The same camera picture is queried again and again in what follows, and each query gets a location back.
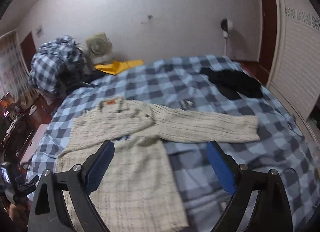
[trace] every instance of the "human hand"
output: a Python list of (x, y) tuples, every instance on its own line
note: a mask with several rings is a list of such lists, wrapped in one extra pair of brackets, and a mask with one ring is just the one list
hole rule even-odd
[(27, 211), (24, 206), (19, 204), (10, 204), (9, 217), (20, 230), (24, 230), (28, 225), (28, 216), (26, 212)]

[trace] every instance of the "blue gripper pad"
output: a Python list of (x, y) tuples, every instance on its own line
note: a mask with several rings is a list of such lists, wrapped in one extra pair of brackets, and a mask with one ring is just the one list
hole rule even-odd
[(215, 141), (208, 142), (206, 153), (223, 189), (233, 195), (236, 192), (235, 176), (224, 160), (226, 154)]
[(88, 174), (86, 175), (87, 183), (85, 191), (87, 195), (90, 195), (91, 192), (98, 189), (98, 186), (115, 154), (115, 145), (113, 142), (106, 141), (106, 143), (106, 147), (100, 152), (97, 160), (94, 162)]

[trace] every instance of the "white knit sweater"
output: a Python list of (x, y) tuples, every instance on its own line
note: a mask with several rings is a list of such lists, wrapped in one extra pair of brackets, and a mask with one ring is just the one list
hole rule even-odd
[[(82, 164), (105, 140), (130, 134), (129, 140), (115, 143), (113, 160), (99, 188), (90, 195), (93, 204), (110, 231), (179, 231), (188, 221), (161, 139), (256, 141), (257, 124), (256, 116), (183, 111), (122, 97), (104, 100), (74, 119), (56, 172)], [(81, 225), (67, 193), (65, 199), (79, 231)]]

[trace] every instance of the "wooden door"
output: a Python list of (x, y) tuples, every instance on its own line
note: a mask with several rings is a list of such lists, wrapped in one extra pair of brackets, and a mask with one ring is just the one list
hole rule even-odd
[(36, 53), (36, 47), (35, 47), (35, 43), (33, 42), (31, 32), (22, 41), (20, 46), (21, 46), (21, 51), (22, 51), (24, 61), (27, 65), (28, 71), (30, 71), (31, 70), (31, 67), (30, 67), (31, 60)]
[(262, 40), (259, 57), (259, 75), (261, 82), (266, 84), (272, 66), (277, 35), (276, 0), (261, 0), (262, 2)]

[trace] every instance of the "blue checkered duvet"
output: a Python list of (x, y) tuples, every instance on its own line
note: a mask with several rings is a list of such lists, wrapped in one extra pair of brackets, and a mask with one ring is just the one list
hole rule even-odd
[[(190, 110), (214, 111), (230, 115), (259, 117), (259, 142), (220, 143), (225, 153), (238, 164), (251, 169), (279, 171), (288, 195), (295, 230), (300, 230), (318, 203), (319, 184), (314, 177), (313, 160), (300, 130), (279, 101), (263, 87), (263, 98), (230, 101), (198, 72), (202, 67), (213, 70), (241, 69), (226, 57), (203, 56), (160, 60), (127, 70), (117, 76), (94, 81), (97, 88), (80, 88), (69, 95), (42, 138), (28, 170), (28, 178), (54, 170), (57, 156), (68, 144), (72, 119), (82, 110), (91, 110), (105, 98), (122, 95), (171, 108), (180, 108), (183, 99), (193, 103)], [(184, 202), (191, 231), (210, 231), (222, 214), (230, 195), (222, 190), (205, 155), (205, 144), (164, 142), (178, 190)], [(240, 229), (245, 229), (255, 199), (249, 203)]]

